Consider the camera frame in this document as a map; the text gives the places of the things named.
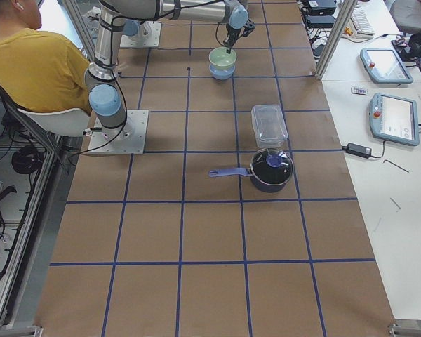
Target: black round object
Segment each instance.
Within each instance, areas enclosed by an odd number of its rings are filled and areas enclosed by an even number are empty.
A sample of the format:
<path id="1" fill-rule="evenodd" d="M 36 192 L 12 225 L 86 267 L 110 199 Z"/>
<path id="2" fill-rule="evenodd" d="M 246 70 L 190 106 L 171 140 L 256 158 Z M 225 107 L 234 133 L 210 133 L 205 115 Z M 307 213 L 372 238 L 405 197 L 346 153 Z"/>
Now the black round object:
<path id="1" fill-rule="evenodd" d="M 15 172 L 31 174 L 42 167 L 44 155 L 33 145 L 27 145 L 13 153 L 11 165 Z"/>
<path id="2" fill-rule="evenodd" d="M 251 161 L 251 182 L 263 192 L 278 192 L 283 189 L 293 174 L 290 156 L 278 149 L 261 149 Z"/>

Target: blue pot handle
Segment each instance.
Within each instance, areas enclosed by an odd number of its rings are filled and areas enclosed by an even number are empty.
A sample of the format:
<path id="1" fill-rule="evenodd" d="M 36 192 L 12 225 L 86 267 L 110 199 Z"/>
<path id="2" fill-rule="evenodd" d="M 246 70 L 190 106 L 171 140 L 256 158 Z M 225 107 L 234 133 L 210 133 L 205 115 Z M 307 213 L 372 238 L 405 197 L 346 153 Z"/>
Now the blue pot handle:
<path id="1" fill-rule="evenodd" d="M 252 176 L 250 169 L 244 167 L 234 167 L 234 168 L 219 168 L 218 170 L 209 171 L 210 177 L 224 177 L 224 176 Z"/>

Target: green bowl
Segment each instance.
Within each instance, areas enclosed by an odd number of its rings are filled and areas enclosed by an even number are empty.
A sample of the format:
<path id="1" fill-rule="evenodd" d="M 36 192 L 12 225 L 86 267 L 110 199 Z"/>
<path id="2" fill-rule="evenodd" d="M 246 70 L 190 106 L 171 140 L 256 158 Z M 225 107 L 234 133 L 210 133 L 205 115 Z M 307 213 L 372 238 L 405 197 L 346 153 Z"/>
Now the green bowl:
<path id="1" fill-rule="evenodd" d="M 218 47 L 209 53 L 209 62 L 218 70 L 226 70 L 234 65 L 237 59 L 237 54 L 234 49 L 231 53 L 226 52 L 226 47 Z"/>

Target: blue bowl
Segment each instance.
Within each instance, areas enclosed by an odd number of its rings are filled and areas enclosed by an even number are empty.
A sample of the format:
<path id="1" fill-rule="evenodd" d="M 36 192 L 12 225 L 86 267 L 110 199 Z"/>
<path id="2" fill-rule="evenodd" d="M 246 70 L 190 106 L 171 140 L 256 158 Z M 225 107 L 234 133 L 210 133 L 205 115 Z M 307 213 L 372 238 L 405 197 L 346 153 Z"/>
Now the blue bowl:
<path id="1" fill-rule="evenodd" d="M 230 78 L 232 74 L 234 73 L 235 69 L 236 69 L 235 65 L 225 70 L 215 69 L 213 65 L 209 65 L 209 70 L 213 78 L 220 79 L 220 80 L 225 80 L 225 79 Z"/>

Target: tablet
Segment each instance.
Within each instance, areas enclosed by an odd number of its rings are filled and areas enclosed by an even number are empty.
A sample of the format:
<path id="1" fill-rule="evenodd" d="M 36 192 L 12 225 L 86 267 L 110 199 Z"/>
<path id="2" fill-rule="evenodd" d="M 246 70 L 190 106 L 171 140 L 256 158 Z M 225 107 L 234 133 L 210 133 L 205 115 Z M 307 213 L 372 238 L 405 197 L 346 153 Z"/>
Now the tablet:
<path id="1" fill-rule="evenodd" d="M 377 84 L 409 84 L 413 78 L 394 49 L 365 48 L 360 59 L 368 75 Z"/>
<path id="2" fill-rule="evenodd" d="M 416 102 L 376 93 L 370 105 L 370 128 L 376 138 L 418 145 L 420 134 Z"/>

